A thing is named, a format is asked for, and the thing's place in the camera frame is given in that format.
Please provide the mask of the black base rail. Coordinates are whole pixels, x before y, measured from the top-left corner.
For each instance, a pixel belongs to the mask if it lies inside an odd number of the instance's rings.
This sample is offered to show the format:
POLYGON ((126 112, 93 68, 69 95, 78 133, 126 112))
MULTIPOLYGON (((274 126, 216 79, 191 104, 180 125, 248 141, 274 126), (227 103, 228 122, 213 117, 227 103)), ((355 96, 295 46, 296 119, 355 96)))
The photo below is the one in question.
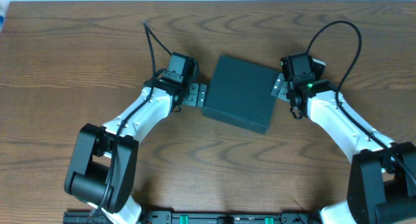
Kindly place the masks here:
POLYGON ((114 214, 104 210, 99 214, 93 211, 67 211, 63 214, 62 222, 63 224, 319 224, 322 220, 318 212, 294 210, 271 214, 236 214, 123 208, 119 213, 114 214))

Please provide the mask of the dark green gift box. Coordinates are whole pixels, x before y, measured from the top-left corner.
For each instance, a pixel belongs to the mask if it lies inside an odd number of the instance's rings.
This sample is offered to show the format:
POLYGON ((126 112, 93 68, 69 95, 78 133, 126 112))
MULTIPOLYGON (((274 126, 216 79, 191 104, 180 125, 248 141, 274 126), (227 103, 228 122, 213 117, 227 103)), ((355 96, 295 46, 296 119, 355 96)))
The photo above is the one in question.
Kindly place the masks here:
POLYGON ((280 74, 273 68, 222 55, 201 112, 205 117, 265 134, 276 103, 272 89, 280 74))

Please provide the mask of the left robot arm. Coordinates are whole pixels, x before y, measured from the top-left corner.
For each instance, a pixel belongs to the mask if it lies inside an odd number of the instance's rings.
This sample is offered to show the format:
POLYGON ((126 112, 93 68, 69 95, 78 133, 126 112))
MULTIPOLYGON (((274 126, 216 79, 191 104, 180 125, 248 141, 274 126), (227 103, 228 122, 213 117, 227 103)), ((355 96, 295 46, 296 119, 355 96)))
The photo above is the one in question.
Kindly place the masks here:
POLYGON ((66 193, 93 207, 65 212, 64 223, 140 223, 142 207, 131 192, 139 143, 177 105, 203 105, 204 84, 157 80, 119 116, 95 126, 87 123, 77 136, 64 182, 66 193))

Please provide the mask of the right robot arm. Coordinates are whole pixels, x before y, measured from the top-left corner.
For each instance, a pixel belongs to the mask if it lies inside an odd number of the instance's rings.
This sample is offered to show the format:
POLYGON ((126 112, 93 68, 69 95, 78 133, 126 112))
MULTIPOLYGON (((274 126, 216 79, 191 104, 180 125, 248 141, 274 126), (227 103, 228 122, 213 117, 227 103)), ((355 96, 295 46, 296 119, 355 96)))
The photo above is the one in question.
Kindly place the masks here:
POLYGON ((350 162, 345 201, 322 208, 321 223, 398 223, 415 219, 415 146, 368 124, 328 80, 278 75, 271 94, 309 118, 350 162))

